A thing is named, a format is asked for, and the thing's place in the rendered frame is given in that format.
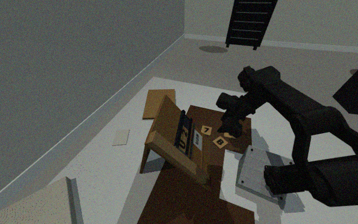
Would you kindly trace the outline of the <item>tan letter tile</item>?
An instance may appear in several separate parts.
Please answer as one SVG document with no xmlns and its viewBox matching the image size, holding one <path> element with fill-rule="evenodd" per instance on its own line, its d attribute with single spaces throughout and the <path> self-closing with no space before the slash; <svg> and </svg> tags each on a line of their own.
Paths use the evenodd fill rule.
<svg viewBox="0 0 358 224">
<path fill-rule="evenodd" d="M 229 134 L 228 132 L 224 133 L 224 137 L 228 137 L 228 138 L 233 138 L 233 139 L 235 139 L 235 137 L 232 136 L 231 134 Z"/>
<path fill-rule="evenodd" d="M 185 152 L 186 149 L 186 145 L 187 145 L 187 141 L 181 137 L 180 139 L 180 144 L 179 144 L 179 148 Z"/>
<path fill-rule="evenodd" d="M 187 141 L 188 138 L 188 130 L 183 126 L 181 137 L 184 138 Z"/>
<path fill-rule="evenodd" d="M 228 144 L 228 142 L 223 139 L 221 136 L 219 136 L 218 138 L 216 138 L 214 141 L 212 141 L 218 148 L 222 148 L 224 147 L 226 144 Z"/>
<path fill-rule="evenodd" d="M 203 134 L 205 134 L 205 135 L 209 135 L 210 136 L 210 134 L 211 134 L 211 127 L 207 127 L 207 126 L 202 126 L 202 129 L 201 129 L 201 132 L 203 133 Z"/>
</svg>

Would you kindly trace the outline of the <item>white paper ticket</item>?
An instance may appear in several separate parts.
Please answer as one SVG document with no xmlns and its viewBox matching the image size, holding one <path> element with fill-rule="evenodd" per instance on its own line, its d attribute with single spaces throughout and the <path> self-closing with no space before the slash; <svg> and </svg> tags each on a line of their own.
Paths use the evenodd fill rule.
<svg viewBox="0 0 358 224">
<path fill-rule="evenodd" d="M 202 150 L 202 136 L 194 130 L 193 144 L 200 150 Z"/>
</svg>

